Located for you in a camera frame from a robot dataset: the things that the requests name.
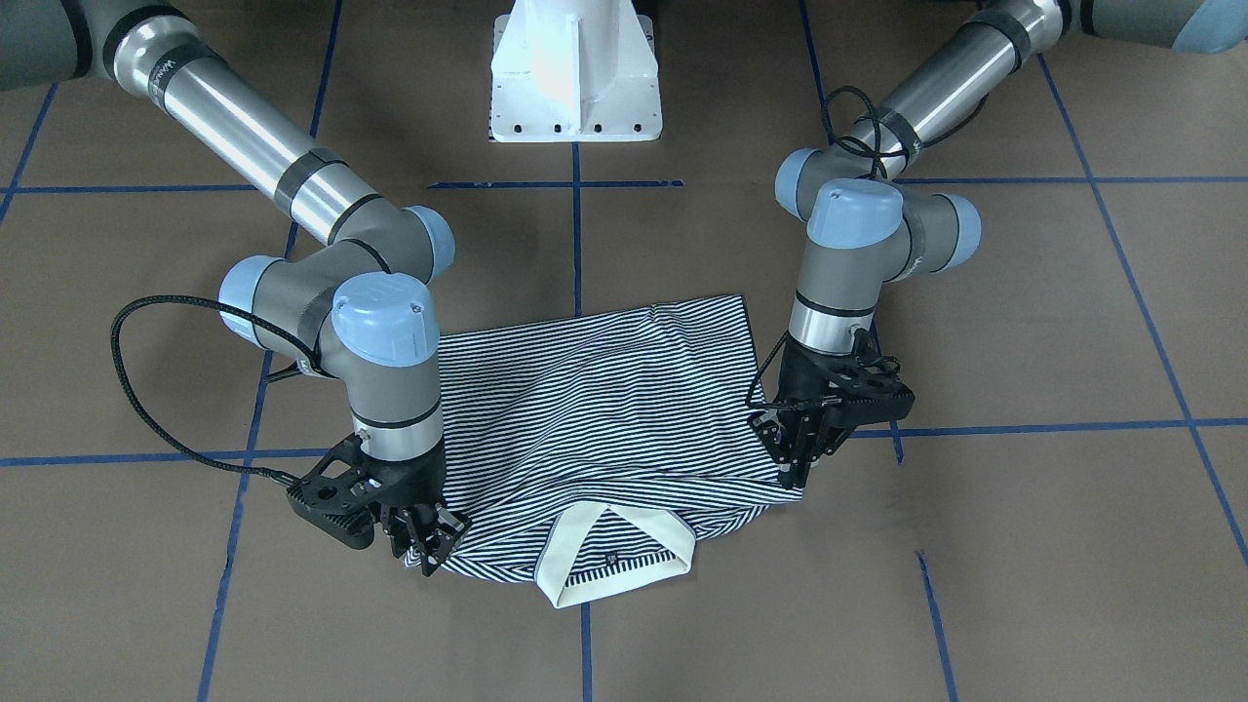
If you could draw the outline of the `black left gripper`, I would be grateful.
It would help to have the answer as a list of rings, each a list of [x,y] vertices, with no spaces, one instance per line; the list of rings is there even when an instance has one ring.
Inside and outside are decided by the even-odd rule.
[[[807,349],[792,334],[782,334],[775,350],[781,353],[775,408],[753,410],[749,425],[778,465],[781,488],[801,488],[819,458],[837,452],[857,428],[847,428],[842,405],[832,405],[837,388],[830,386],[829,371],[832,356],[869,356],[869,334],[852,334],[847,353]]]

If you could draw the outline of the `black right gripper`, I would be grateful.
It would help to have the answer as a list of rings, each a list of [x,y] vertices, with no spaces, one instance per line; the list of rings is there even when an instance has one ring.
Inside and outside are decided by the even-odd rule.
[[[406,560],[416,548],[417,568],[432,576],[438,567],[433,560],[449,560],[470,528],[466,513],[451,511],[443,502],[446,448],[431,448],[406,461],[382,461],[356,450],[354,458],[356,467],[379,483],[366,501],[391,507],[389,547],[394,560]]]

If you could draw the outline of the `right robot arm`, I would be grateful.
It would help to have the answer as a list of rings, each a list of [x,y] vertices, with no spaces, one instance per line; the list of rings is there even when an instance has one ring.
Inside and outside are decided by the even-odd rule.
[[[449,224],[426,206],[389,204],[170,2],[2,4],[4,90],[80,77],[149,99],[318,244],[305,259],[241,259],[215,299],[165,294],[125,305],[109,345],[131,408],[178,453],[281,486],[295,513],[334,541],[362,550],[382,533],[396,560],[433,575],[470,526],[443,493],[441,325],[429,284],[453,261]],[[144,408],[122,358],[124,324],[156,305],[213,310],[237,336],[287,357],[271,383],[338,378],[349,433],[302,476],[188,448]]]

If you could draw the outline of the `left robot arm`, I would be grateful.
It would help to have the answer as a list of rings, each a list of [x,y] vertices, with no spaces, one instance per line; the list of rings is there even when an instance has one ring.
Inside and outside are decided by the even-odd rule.
[[[1213,55],[1246,40],[1246,4],[990,1],[882,102],[837,87],[864,106],[847,132],[837,135],[832,97],[822,97],[829,146],[792,152],[775,179],[778,204],[807,237],[792,316],[774,349],[778,392],[748,401],[782,488],[802,488],[810,467],[857,427],[909,416],[914,391],[870,335],[879,294],[885,284],[962,265],[981,244],[982,219],[968,200],[919,195],[897,177],[1075,25],[1090,36]]]

